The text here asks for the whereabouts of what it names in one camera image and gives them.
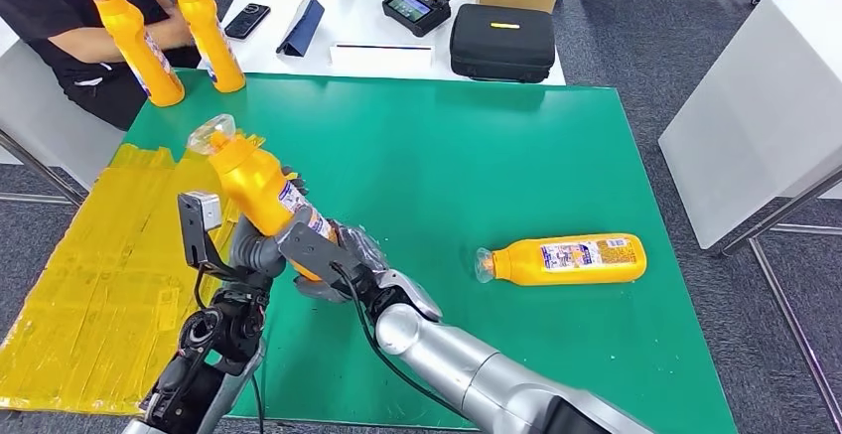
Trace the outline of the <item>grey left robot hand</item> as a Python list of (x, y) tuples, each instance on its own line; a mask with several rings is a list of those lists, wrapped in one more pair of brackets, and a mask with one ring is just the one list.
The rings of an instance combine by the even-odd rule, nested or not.
[(284, 238), (292, 225), (303, 222), (311, 214), (310, 209), (298, 209), (279, 232), (270, 236), (263, 235), (245, 215), (240, 215), (232, 235), (228, 264), (269, 278), (278, 277), (286, 268), (278, 238)]

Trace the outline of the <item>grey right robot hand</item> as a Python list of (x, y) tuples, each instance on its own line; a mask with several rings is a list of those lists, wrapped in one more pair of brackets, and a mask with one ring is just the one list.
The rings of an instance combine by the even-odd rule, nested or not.
[[(328, 218), (337, 237), (337, 246), (350, 252), (369, 270), (380, 272), (389, 269), (388, 261), (379, 244), (371, 238), (363, 228), (345, 225), (335, 219)], [(298, 273), (293, 283), (303, 296), (326, 300), (332, 303), (344, 303), (351, 299), (350, 289), (344, 283), (329, 283), (323, 277), (319, 281), (308, 279), (303, 273)]]

